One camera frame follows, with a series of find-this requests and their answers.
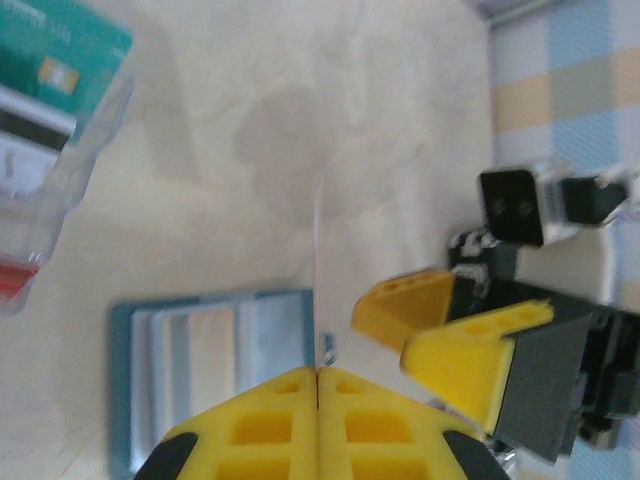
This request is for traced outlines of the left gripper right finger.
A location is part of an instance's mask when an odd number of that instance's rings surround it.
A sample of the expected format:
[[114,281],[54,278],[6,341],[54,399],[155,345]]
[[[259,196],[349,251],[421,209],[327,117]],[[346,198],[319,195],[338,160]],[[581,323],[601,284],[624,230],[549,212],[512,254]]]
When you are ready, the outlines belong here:
[[318,373],[321,479],[506,479],[464,420],[339,368]]

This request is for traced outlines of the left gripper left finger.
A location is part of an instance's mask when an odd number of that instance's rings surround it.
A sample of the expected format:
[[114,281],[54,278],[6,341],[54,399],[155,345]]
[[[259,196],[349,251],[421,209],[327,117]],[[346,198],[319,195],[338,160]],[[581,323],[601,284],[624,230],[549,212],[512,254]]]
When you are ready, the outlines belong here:
[[317,376],[299,367],[167,432],[137,479],[317,479]]

